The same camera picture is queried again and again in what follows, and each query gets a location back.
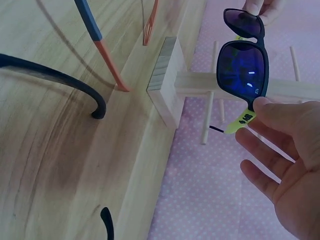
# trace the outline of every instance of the pink polka dot fabric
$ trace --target pink polka dot fabric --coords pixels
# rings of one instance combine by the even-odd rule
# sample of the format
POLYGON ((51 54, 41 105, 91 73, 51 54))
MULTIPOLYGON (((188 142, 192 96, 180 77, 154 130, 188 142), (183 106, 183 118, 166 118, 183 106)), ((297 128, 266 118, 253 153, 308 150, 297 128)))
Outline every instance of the pink polka dot fabric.
MULTIPOLYGON (((235 38, 223 21, 223 10, 242 8, 243 4, 240 0, 208 0, 193 72, 210 71, 214 41, 219 41, 221 47, 235 38)), ((281 17, 266 27, 271 78, 295 80, 289 49, 294 46, 302 81, 320 84, 318 9, 320 1, 290 0, 281 17)), ((225 101, 224 108, 226 119, 221 124, 218 102, 213 102, 211 124, 222 129, 242 113, 246 103, 225 101)), ((200 145, 204 112, 204 99, 186 99, 148 239, 296 239, 280 225, 271 202, 244 177, 240 162, 250 159, 270 177, 279 179, 246 152, 234 135, 211 131, 207 145, 200 145)))

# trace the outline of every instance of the hand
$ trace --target hand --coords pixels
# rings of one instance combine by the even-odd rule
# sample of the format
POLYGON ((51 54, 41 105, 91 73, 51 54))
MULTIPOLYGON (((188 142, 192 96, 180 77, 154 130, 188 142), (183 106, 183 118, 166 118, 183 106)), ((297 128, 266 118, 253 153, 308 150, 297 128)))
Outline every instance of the hand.
POLYGON ((268 25, 280 16, 286 2, 287 0, 246 0, 243 9, 252 15, 260 15, 264 25, 268 25))
POLYGON ((281 182, 249 160, 241 163, 242 172, 274 204, 280 223, 290 233, 302 240, 320 239, 320 102, 278 104, 259 97, 253 108, 257 117, 249 127, 293 161, 242 128, 236 140, 281 182))

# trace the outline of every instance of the orange eyeglass temple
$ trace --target orange eyeglass temple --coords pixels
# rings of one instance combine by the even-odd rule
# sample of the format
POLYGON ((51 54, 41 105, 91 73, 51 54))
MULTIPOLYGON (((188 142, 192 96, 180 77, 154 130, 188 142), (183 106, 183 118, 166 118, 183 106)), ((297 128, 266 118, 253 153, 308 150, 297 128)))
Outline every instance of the orange eyeglass temple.
POLYGON ((114 77, 118 90, 121 90, 123 92, 130 92, 130 88, 127 87, 127 85, 122 80, 120 72, 118 71, 116 65, 112 61, 110 52, 105 43, 103 42, 101 32, 97 26, 94 16, 91 13, 87 0, 74 0, 74 2, 78 8, 78 11, 81 15, 81 18, 84 22, 87 31, 89 32, 91 39, 93 40, 96 48, 103 57, 103 60, 108 66, 112 76, 114 77))
POLYGON ((143 27, 143 46, 147 46, 149 44, 151 34, 154 28, 154 23, 156 20, 157 10, 158 10, 159 0, 154 0, 153 9, 151 15, 143 27))

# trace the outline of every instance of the sunglasses lens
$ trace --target sunglasses lens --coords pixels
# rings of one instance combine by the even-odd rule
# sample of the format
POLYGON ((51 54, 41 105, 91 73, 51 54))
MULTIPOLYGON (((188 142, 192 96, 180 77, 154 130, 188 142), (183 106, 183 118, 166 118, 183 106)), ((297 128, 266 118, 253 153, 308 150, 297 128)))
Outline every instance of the sunglasses lens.
POLYGON ((251 15, 242 10, 227 10, 225 11, 225 20, 245 33, 258 37, 261 32, 261 26, 256 16, 251 15))
POLYGON ((247 43, 227 45, 218 59, 217 81, 230 94, 245 99, 260 97, 265 81, 262 52, 247 43))

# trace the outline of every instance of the black eyeglass temple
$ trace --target black eyeglass temple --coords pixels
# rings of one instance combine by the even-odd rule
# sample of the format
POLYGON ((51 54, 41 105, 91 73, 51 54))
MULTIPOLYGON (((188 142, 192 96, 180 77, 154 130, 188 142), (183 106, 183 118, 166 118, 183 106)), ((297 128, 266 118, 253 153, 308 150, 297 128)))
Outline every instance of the black eyeglass temple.
POLYGON ((106 114, 107 105, 104 98, 92 87, 72 76, 31 61, 0 53, 0 69, 1 68, 21 72, 78 89, 88 94, 96 101, 97 108, 91 114, 93 118, 100 120, 103 119, 106 114))
POLYGON ((217 128, 217 127, 215 127, 215 126, 209 126, 209 128, 210 129, 213 129, 213 130, 216 130, 216 131, 218 131, 218 132, 220 132, 220 133, 224 133, 225 131, 223 131, 223 130, 221 130, 220 128, 217 128))
POLYGON ((115 238, 114 224, 112 222, 111 213, 107 207, 104 207, 101 210, 100 217, 102 218, 102 221, 106 228, 106 233, 108 235, 107 240, 114 240, 115 238))

